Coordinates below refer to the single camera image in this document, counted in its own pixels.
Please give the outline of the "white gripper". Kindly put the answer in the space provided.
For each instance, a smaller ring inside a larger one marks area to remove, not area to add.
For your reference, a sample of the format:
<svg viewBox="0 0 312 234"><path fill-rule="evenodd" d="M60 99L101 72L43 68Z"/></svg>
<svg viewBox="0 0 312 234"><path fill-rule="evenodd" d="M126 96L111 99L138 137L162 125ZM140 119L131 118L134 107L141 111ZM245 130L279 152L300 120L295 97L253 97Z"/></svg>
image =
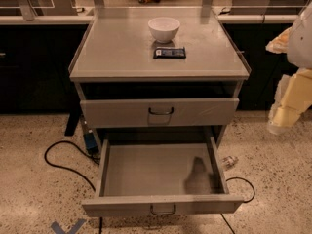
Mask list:
<svg viewBox="0 0 312 234"><path fill-rule="evenodd" d="M299 14L292 28L285 29L265 49L274 54L287 52L289 63L299 67L294 75L282 76L269 112L267 130L279 135L289 130L312 105L312 2Z"/></svg>

